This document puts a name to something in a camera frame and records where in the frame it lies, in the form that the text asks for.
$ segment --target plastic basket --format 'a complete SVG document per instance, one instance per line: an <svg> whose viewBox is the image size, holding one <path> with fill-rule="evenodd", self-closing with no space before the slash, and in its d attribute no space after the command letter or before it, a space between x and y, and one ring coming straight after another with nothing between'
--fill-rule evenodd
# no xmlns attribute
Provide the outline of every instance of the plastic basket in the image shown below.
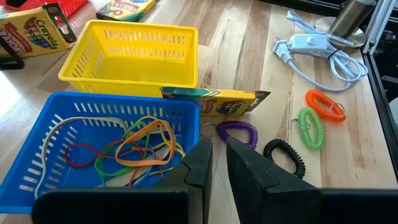
<svg viewBox="0 0 398 224"><path fill-rule="evenodd" d="M58 77L95 93L158 96L160 87L196 87L198 30L89 21Z"/></svg>
<svg viewBox="0 0 398 224"><path fill-rule="evenodd" d="M61 119L74 116L112 116L131 124L146 115L167 120L185 152L199 140L200 109L194 101L77 92L58 92L51 95L0 186L0 213L30 213L35 200L34 188L42 172L40 148L46 134ZM111 141L120 139L123 132L119 125L106 121L74 121L62 126L47 148L47 173L39 195L54 188L94 187L101 184L93 164L82 169L72 168L64 160L64 150L73 143L84 142L98 151ZM78 150L72 149L69 153L74 162L87 162L94 157L87 149L76 149ZM177 165L180 160L180 154L176 153L164 165L164 169ZM114 159L107 159L106 162L105 170L114 169L114 172L122 168ZM148 187L158 180L160 175L153 175L145 178L139 186Z"/></svg>
<svg viewBox="0 0 398 224"><path fill-rule="evenodd" d="M88 0L27 0L19 7L13 7L6 4L6 0L0 0L0 6L4 6L8 9L24 11L29 9L35 9L43 6L44 4L58 3L62 9L63 14L66 18L70 17L79 8L81 8Z"/></svg>

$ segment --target crayon box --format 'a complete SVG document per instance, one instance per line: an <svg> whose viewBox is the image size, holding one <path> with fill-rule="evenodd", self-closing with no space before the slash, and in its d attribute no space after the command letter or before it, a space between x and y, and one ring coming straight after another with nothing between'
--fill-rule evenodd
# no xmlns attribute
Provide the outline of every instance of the crayon box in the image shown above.
<svg viewBox="0 0 398 224"><path fill-rule="evenodd" d="M268 91L162 87L163 98L195 100L201 106L201 114L209 116L242 116L252 111L269 94Z"/></svg>
<svg viewBox="0 0 398 224"><path fill-rule="evenodd" d="M63 21L62 28L58 28L57 19ZM0 35L21 58L66 50L76 41L57 3L0 15ZM3 48L0 58L9 58Z"/></svg>
<svg viewBox="0 0 398 224"><path fill-rule="evenodd" d="M96 13L97 19L138 22L156 0L112 0Z"/></svg>

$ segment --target yellow basket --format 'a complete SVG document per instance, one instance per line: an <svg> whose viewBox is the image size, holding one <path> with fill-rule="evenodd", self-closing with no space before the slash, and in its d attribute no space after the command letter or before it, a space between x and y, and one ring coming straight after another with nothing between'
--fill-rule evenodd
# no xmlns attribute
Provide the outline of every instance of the yellow basket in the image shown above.
<svg viewBox="0 0 398 224"><path fill-rule="evenodd" d="M162 86L196 87L198 30L89 21L59 79L85 92L162 96Z"/></svg>

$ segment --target blue basket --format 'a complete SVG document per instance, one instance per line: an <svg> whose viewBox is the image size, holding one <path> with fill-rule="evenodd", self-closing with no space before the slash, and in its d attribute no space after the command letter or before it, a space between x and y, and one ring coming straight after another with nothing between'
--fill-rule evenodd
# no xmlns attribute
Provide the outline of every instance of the blue basket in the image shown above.
<svg viewBox="0 0 398 224"><path fill-rule="evenodd" d="M0 186L0 213L30 213L35 200L34 189L42 172L40 148L46 133L60 119L74 116L117 117L130 126L147 115L168 121L185 152L198 142L200 109L193 101L77 92L52 94ZM111 141L120 139L123 133L119 125L95 120L73 121L62 126L53 135L47 148L47 173L39 195L54 188L95 187L101 184L93 164L82 169L70 167L64 160L65 148L73 143L84 142L99 151ZM155 136L156 141L158 134L151 135L151 140L152 136ZM78 149L79 160L74 162L87 162L95 156L88 149ZM173 167L180 160L180 154L175 153L164 168ZM114 159L106 161L109 161L107 169L122 168ZM144 179L139 186L149 187L158 180L160 175L153 175Z"/></svg>

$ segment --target wooden surface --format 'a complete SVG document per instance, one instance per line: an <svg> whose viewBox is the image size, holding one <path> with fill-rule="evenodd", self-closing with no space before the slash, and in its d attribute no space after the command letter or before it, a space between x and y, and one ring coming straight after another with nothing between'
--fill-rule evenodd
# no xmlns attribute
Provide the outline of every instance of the wooden surface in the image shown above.
<svg viewBox="0 0 398 224"><path fill-rule="evenodd" d="M72 18L76 34L107 0L86 4ZM288 141L307 167L304 180L317 187L396 188L384 135L367 78L344 93L327 93L345 106L347 120L325 123L326 144L321 153L308 151L291 120L305 106L304 95L314 86L297 76L272 54L275 38L289 39L302 32L285 19L287 8L252 0L161 0L144 22L194 26L199 30L198 86L205 88L267 90L271 95L241 120L259 131L256 151L274 138ZM297 11L308 22L319 16ZM23 70L0 73L0 180L10 168L47 97L73 87L58 80L69 51L25 60ZM316 81L341 86L324 59L296 55L296 65ZM202 117L219 123L223 118ZM213 135L209 127L205 134ZM231 131L242 141L247 137ZM210 223L239 223L229 185L225 144L214 140L213 190ZM294 165L276 151L275 160L292 171ZM28 215L2 216L2 223L30 223Z"/></svg>

